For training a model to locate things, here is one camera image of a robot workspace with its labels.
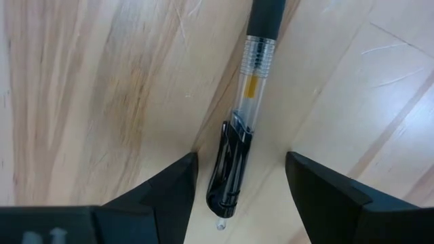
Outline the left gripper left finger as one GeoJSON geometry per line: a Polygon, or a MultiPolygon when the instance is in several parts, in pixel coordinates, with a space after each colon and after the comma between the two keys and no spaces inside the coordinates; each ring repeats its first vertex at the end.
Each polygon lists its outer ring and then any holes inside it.
{"type": "Polygon", "coordinates": [[[197,153],[94,208],[97,244],[183,244],[195,200],[197,153]]]}

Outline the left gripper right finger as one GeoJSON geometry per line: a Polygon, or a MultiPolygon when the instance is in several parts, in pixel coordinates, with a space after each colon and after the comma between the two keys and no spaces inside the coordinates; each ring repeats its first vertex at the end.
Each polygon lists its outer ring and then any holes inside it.
{"type": "Polygon", "coordinates": [[[290,151],[285,174],[312,244],[364,244],[366,206],[387,208],[392,196],[290,151]]]}

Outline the black pen with clear barrel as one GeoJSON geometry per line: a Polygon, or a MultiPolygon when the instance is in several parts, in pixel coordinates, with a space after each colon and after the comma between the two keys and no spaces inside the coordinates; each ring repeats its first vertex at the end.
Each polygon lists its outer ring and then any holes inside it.
{"type": "Polygon", "coordinates": [[[253,0],[239,68],[237,95],[223,122],[216,164],[206,194],[209,209],[224,230],[235,214],[256,129],[264,87],[273,61],[286,0],[253,0]]]}

